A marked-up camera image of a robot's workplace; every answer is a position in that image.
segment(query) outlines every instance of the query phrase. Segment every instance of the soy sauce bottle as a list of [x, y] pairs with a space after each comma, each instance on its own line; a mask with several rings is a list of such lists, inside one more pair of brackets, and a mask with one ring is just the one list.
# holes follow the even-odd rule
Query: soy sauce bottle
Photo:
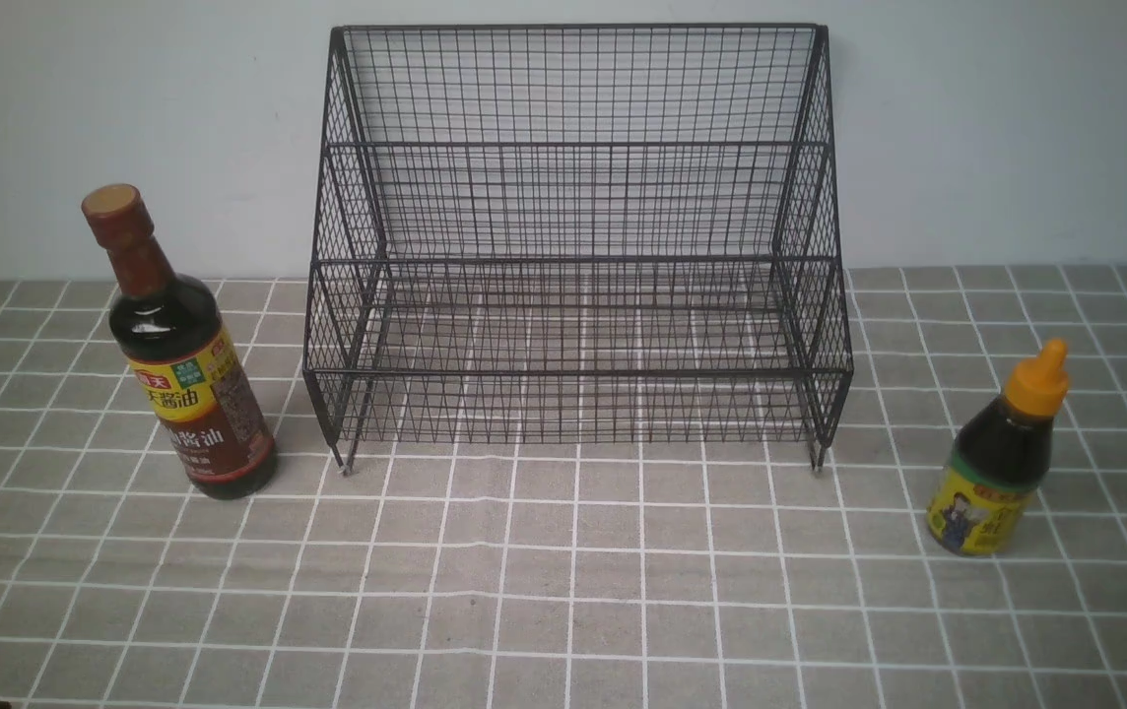
[[122, 287], [108, 328], [186, 477], [215, 499], [261, 489], [277, 467], [275, 440], [213, 293], [199, 280], [174, 273], [132, 185], [88, 194], [82, 214]]
[[1050, 339], [1019, 362], [1005, 390], [970, 418], [953, 441], [944, 485], [928, 506], [928, 528], [965, 557], [996, 553], [1010, 542], [1037, 486], [1049, 471], [1054, 415], [1071, 380], [1067, 343]]

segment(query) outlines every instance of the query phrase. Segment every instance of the metal grid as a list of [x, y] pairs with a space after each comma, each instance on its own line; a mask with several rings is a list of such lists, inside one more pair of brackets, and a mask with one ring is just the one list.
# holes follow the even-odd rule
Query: metal grid
[[307, 385], [361, 440], [810, 441], [851, 381], [820, 26], [338, 27]]

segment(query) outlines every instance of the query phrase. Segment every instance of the bottle neck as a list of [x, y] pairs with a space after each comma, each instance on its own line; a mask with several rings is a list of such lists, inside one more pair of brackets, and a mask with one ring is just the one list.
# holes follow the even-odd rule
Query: bottle neck
[[157, 238], [140, 239], [134, 246], [108, 252], [122, 295], [145, 298], [163, 291], [172, 283], [174, 269]]
[[1010, 417], [1011, 420], [1014, 420], [1021, 425], [1040, 426], [1049, 424], [1050, 422], [1054, 420], [1054, 417], [1037, 417], [1037, 415], [1029, 414], [1027, 411], [1023, 411], [1023, 409], [1014, 407], [1014, 405], [1011, 404], [1010, 400], [1005, 398], [1004, 393], [999, 396], [997, 401], [1001, 405], [1002, 411], [1005, 411], [1005, 416]]

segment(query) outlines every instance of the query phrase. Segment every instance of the wire shelf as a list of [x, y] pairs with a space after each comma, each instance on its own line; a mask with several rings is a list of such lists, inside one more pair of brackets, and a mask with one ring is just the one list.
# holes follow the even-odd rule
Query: wire shelf
[[326, 440], [809, 441], [852, 376], [820, 26], [337, 27]]

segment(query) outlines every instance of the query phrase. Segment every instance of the orange cap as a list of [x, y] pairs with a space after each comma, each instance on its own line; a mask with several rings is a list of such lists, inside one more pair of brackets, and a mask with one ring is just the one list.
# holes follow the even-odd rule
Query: orange cap
[[1059, 338], [1045, 343], [1040, 354], [1014, 366], [1005, 382], [1005, 400], [1029, 417], [1053, 417], [1058, 414], [1072, 383], [1063, 369], [1067, 360], [1067, 342]]

